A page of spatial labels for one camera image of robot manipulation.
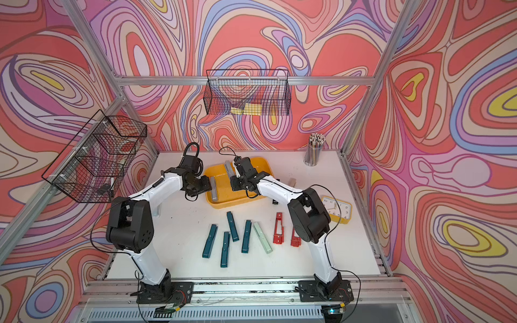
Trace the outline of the red pliers right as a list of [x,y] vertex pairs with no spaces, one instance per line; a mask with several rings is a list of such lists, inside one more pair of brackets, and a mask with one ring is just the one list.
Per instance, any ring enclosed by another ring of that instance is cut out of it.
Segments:
[[291,238],[291,246],[298,248],[301,246],[301,244],[302,244],[301,238],[293,234],[292,238]]

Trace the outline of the pencil holder cup with pencils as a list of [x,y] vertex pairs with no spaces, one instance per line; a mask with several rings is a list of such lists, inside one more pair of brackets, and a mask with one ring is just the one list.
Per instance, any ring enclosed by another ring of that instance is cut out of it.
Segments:
[[312,133],[308,139],[304,163],[307,166],[316,166],[319,161],[320,152],[323,150],[326,138],[323,134]]

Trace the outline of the teal pliers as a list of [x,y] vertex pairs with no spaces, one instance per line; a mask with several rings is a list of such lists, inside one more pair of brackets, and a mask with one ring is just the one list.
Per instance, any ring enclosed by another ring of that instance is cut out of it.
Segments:
[[229,231],[225,231],[223,233],[222,255],[221,255],[221,261],[220,261],[221,268],[228,267],[230,237],[231,237],[231,234]]
[[208,237],[205,241],[205,246],[203,248],[203,258],[210,258],[211,252],[214,247],[215,237],[218,231],[218,226],[216,224],[212,224],[209,230]]
[[236,223],[234,220],[233,213],[231,211],[228,211],[226,215],[227,215],[227,220],[228,220],[228,225],[230,228],[230,235],[232,237],[232,241],[237,242],[237,241],[239,241],[239,235],[238,235],[238,231],[236,228]]
[[244,237],[243,237],[242,248],[241,248],[241,253],[243,253],[243,254],[249,253],[251,227],[252,227],[251,220],[246,220],[245,227],[244,227]]

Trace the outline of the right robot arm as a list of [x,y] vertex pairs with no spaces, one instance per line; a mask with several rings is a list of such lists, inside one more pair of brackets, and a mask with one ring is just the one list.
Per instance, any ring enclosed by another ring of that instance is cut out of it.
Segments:
[[331,299],[341,285],[342,276],[333,266],[333,255],[327,246],[331,217],[319,194],[313,188],[299,190],[259,172],[249,157],[234,158],[235,175],[230,177],[233,191],[265,196],[286,205],[296,234],[308,243],[315,268],[316,290],[324,300]]

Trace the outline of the yellow plastic storage tray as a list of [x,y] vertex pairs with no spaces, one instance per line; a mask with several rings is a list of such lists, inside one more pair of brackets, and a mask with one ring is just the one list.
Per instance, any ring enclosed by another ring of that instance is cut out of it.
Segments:
[[212,203],[211,191],[206,192],[205,194],[205,200],[214,209],[224,209],[264,199],[263,196],[258,196],[257,198],[253,199],[256,193],[249,193],[250,197],[248,197],[246,195],[246,191],[233,191],[231,189],[230,179],[226,173],[224,164],[210,166],[209,168],[204,170],[203,174],[208,176],[209,178],[213,176],[216,180],[218,189],[218,202]]

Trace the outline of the teal pliers right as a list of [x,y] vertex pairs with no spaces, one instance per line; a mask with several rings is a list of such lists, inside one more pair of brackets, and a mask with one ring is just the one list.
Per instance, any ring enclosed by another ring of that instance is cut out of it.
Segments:
[[244,227],[244,237],[243,237],[242,248],[241,248],[241,253],[243,253],[243,254],[249,253],[251,227],[252,227],[251,220],[246,220],[245,227]]

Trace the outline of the teal pliers upper middle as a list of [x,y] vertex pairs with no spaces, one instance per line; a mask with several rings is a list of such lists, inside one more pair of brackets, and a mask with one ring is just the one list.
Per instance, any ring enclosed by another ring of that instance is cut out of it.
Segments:
[[237,241],[239,241],[239,235],[238,235],[238,231],[236,228],[236,223],[234,220],[233,213],[231,211],[228,211],[226,215],[227,215],[227,220],[228,220],[228,225],[230,228],[230,235],[232,237],[232,241],[237,242]]

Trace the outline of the yellow alarm clock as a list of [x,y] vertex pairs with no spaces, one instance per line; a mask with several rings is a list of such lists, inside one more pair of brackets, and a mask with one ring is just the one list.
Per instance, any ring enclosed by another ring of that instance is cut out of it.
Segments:
[[352,205],[348,202],[336,200],[332,196],[322,196],[321,201],[327,210],[331,221],[348,224],[351,220]]

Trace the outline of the light green pliers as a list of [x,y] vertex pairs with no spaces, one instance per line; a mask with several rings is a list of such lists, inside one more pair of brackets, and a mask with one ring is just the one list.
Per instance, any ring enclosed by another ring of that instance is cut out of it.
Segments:
[[273,249],[271,245],[269,244],[264,232],[261,229],[261,226],[258,222],[253,223],[254,231],[256,232],[258,239],[261,243],[261,246],[263,247],[266,254],[270,254],[273,252]]

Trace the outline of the grey pruning pliers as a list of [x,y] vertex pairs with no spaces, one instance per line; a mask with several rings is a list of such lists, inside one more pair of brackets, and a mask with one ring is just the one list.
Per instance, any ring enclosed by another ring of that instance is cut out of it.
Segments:
[[224,168],[226,170],[226,173],[227,173],[229,179],[231,179],[233,176],[235,176],[234,167],[233,167],[231,161],[226,161],[224,163]]
[[215,178],[212,176],[209,178],[211,185],[211,201],[212,203],[218,202],[218,189]]

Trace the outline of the red pliers left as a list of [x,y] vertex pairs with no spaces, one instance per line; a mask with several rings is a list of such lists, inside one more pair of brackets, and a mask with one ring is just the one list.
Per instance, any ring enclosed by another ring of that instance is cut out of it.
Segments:
[[273,243],[278,245],[282,245],[284,243],[284,225],[282,212],[278,212],[275,217]]

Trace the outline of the teal pliers lower middle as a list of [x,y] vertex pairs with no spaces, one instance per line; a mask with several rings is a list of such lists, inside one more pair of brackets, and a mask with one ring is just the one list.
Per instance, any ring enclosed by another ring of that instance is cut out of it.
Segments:
[[223,233],[222,255],[221,255],[221,261],[220,261],[221,268],[228,267],[230,237],[231,237],[231,234],[229,231],[225,231]]

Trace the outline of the teal pliers far left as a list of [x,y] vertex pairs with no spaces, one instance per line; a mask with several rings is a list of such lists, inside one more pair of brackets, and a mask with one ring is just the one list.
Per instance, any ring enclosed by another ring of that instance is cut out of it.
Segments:
[[216,224],[212,224],[209,230],[208,237],[205,241],[205,246],[203,248],[203,258],[210,258],[211,252],[214,247],[215,237],[218,231],[218,226]]

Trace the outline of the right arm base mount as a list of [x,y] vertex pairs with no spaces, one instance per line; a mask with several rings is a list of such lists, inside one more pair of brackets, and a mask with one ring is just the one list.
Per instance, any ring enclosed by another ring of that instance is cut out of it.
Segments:
[[348,304],[355,300],[349,280],[324,284],[316,280],[299,281],[295,286],[301,302],[340,302]]

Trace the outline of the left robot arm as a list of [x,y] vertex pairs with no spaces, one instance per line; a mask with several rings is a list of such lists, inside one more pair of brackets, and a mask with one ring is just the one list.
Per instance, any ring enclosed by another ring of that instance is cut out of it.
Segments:
[[209,192],[211,183],[203,175],[203,162],[198,156],[185,154],[177,167],[161,171],[161,176],[143,190],[112,202],[106,240],[128,255],[142,274],[141,284],[154,293],[170,292],[170,272],[160,262],[152,246],[153,219],[160,215],[161,204],[177,192],[196,201]]

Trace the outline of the red pliers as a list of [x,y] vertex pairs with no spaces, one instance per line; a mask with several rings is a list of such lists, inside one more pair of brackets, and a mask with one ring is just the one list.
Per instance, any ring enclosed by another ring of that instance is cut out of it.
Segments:
[[278,212],[275,217],[273,243],[278,245],[282,245],[284,243],[284,225],[282,212]]
[[298,248],[301,246],[301,244],[302,244],[301,238],[293,234],[292,238],[291,238],[291,246]]

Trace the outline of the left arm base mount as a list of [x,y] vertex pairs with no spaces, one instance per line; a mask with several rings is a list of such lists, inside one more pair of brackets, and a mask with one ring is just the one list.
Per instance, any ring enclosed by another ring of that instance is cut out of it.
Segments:
[[184,305],[191,302],[193,282],[166,281],[160,285],[139,284],[139,290],[132,293],[138,304],[174,304]]

